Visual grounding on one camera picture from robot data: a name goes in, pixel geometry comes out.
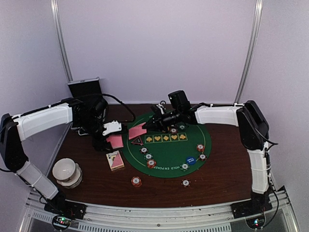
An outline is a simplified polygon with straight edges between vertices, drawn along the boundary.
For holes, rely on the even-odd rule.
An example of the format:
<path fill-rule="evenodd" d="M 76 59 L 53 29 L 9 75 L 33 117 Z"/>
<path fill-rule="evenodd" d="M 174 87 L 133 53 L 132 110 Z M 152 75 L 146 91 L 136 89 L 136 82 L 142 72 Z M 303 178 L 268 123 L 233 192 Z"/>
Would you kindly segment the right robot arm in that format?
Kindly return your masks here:
<path fill-rule="evenodd" d="M 177 123 L 225 124 L 236 126 L 242 145 L 247 149 L 252 171 L 251 200 L 248 210 L 258 213 L 265 207 L 269 195 L 270 140 L 269 124 L 253 100 L 233 105 L 199 103 L 192 106 L 183 90 L 168 95 L 173 111 L 167 112 L 162 104 L 152 106 L 153 116 L 143 125 L 148 131 L 167 132 Z"/>

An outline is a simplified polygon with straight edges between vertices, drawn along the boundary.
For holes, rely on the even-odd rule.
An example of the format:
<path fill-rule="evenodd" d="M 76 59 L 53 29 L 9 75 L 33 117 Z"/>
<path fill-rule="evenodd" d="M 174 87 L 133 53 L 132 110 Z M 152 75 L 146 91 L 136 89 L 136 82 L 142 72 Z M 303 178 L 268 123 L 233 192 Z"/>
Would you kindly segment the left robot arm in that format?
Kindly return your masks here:
<path fill-rule="evenodd" d="M 58 214 L 66 214 L 70 207 L 65 194 L 53 184 L 25 154 L 22 142 L 27 138 L 62 124 L 77 123 L 92 137 L 97 151 L 109 151 L 112 146 L 107 137 L 126 132 L 119 121 L 103 122 L 98 109 L 89 109 L 78 98 L 67 98 L 60 102 L 11 116 L 4 114 L 0 123 L 0 154 L 5 172 L 14 173 L 34 188 Z"/>

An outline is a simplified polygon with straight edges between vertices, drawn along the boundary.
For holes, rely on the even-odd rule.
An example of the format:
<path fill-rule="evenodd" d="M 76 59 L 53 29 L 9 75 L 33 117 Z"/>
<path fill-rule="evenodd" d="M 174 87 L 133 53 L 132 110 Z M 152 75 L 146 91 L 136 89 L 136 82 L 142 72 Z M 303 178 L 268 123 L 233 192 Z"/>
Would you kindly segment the red chips mat edge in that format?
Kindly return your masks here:
<path fill-rule="evenodd" d="M 204 152 L 204 150 L 205 150 L 205 146 L 203 145 L 203 144 L 198 144 L 197 145 L 197 151 L 198 152 Z"/>

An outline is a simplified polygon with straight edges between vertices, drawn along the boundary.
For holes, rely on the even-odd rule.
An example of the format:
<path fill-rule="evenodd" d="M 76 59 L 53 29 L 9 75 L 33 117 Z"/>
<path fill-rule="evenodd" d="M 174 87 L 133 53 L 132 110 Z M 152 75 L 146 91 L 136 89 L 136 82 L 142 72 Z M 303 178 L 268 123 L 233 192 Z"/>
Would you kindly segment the red black triangular dealer button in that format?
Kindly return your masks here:
<path fill-rule="evenodd" d="M 143 146 L 143 145 L 144 145 L 144 142 L 143 142 L 141 136 L 138 136 L 138 137 L 134 138 L 134 139 L 131 141 L 131 144 Z"/>

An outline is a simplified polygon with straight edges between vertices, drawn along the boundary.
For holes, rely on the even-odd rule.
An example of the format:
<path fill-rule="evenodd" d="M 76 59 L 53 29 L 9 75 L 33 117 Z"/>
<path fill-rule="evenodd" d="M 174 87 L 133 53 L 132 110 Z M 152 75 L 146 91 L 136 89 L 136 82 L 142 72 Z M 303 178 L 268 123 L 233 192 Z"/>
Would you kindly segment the green chips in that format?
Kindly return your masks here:
<path fill-rule="evenodd" d="M 182 171 L 187 171 L 189 169 L 189 165 L 187 163 L 183 163 L 180 165 L 180 169 Z"/>

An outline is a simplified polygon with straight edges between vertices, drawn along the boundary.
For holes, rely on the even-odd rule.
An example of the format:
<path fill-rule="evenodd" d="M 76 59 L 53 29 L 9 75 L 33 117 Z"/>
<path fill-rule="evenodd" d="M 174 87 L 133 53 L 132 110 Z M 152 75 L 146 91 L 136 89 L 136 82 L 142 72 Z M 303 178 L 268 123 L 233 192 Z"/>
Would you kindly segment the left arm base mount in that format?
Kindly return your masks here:
<path fill-rule="evenodd" d="M 83 219 L 87 206 L 82 203 L 65 201 L 65 206 L 61 210 L 54 209 L 48 203 L 44 206 L 44 210 L 58 215 L 63 215 L 70 219 Z"/>

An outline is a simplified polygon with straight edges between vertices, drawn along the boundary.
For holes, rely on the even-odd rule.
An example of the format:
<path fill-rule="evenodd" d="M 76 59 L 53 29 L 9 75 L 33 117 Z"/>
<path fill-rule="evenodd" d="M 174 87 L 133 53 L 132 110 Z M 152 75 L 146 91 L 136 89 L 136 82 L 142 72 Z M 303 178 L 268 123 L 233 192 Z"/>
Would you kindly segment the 20 chips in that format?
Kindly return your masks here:
<path fill-rule="evenodd" d="M 151 160 L 153 159 L 153 155 L 151 153 L 147 153 L 144 155 L 145 160 Z"/>

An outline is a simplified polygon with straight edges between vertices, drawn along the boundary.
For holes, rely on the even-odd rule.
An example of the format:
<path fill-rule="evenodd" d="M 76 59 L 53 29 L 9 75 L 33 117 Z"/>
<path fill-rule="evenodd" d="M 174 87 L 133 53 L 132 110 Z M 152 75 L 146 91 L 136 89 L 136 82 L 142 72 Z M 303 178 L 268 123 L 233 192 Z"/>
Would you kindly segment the red 5 chip stack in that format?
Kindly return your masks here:
<path fill-rule="evenodd" d="M 140 187 L 142 185 L 142 181 L 138 176 L 135 176 L 131 179 L 131 184 L 134 187 Z"/>

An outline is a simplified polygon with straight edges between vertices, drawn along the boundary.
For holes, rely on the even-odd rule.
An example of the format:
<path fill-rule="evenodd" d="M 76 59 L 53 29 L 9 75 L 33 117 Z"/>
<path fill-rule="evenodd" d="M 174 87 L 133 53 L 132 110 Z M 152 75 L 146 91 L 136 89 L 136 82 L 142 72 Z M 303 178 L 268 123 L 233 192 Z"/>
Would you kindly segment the placed 100 chip stack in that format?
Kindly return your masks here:
<path fill-rule="evenodd" d="M 190 185 L 191 185 L 191 181 L 189 180 L 189 179 L 183 179 L 182 181 L 181 181 L 181 185 L 183 186 L 183 187 L 189 187 Z"/>

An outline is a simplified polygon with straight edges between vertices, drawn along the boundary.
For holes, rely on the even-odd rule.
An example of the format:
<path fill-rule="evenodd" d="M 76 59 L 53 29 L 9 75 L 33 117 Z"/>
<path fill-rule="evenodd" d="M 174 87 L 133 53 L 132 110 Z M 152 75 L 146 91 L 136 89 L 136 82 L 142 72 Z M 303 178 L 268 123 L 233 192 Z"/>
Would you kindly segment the dealt red-backed card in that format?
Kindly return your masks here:
<path fill-rule="evenodd" d="M 134 139 L 134 138 L 136 138 L 138 136 L 146 134 L 147 133 L 147 129 L 143 129 L 142 128 L 144 124 L 145 124 L 145 122 L 130 128 L 128 130 L 128 139 L 131 140 L 131 139 Z"/>

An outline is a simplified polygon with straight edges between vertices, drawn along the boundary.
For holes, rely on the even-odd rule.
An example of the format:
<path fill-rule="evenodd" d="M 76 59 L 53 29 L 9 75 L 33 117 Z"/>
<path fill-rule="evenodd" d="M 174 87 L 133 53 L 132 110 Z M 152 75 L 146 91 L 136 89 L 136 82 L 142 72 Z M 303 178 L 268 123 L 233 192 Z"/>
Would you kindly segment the orange black 100 chip stack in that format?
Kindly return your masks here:
<path fill-rule="evenodd" d="M 200 154 L 200 155 L 198 156 L 198 159 L 199 159 L 200 161 L 205 161 L 205 160 L 207 159 L 207 156 L 206 156 L 205 154 Z"/>

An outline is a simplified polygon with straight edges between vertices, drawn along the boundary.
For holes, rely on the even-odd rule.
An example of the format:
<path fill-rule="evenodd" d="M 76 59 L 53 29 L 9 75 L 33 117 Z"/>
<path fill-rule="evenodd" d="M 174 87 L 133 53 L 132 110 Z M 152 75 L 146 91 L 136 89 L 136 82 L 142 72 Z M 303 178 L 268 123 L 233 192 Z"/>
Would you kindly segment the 100 chips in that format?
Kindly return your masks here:
<path fill-rule="evenodd" d="M 140 149 L 140 153 L 141 153 L 141 154 L 147 154 L 147 153 L 148 153 L 148 148 L 142 147 L 142 148 Z"/>

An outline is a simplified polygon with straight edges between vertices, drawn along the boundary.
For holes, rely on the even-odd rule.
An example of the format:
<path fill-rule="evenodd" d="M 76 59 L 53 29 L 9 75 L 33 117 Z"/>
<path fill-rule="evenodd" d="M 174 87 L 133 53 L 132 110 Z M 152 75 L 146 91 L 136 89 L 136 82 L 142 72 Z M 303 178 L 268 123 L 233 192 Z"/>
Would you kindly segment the blue small blind button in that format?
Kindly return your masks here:
<path fill-rule="evenodd" d="M 194 165 L 196 163 L 196 158 L 194 157 L 187 157 L 186 158 L 186 163 L 189 164 L 189 165 Z"/>

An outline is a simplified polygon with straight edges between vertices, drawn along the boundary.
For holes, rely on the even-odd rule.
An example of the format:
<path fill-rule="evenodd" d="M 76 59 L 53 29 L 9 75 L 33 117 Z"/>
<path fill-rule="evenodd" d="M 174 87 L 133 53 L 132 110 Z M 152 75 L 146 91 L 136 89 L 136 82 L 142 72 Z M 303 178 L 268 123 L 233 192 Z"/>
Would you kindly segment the red chips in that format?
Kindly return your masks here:
<path fill-rule="evenodd" d="M 154 159 L 147 160 L 147 167 L 148 168 L 154 168 L 156 166 L 156 161 Z"/>
<path fill-rule="evenodd" d="M 178 130 L 176 128 L 170 128 L 169 132 L 172 133 L 172 134 L 177 134 Z"/>

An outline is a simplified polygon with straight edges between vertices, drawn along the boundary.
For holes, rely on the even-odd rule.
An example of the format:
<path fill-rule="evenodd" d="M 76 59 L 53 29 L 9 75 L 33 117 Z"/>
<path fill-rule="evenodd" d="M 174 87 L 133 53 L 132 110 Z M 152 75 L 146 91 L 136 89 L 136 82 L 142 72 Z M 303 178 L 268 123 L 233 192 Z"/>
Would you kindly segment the red-backed playing card deck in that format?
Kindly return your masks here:
<path fill-rule="evenodd" d="M 106 141 L 111 144 L 113 149 L 124 147 L 122 135 L 120 134 L 110 135 L 107 137 Z"/>

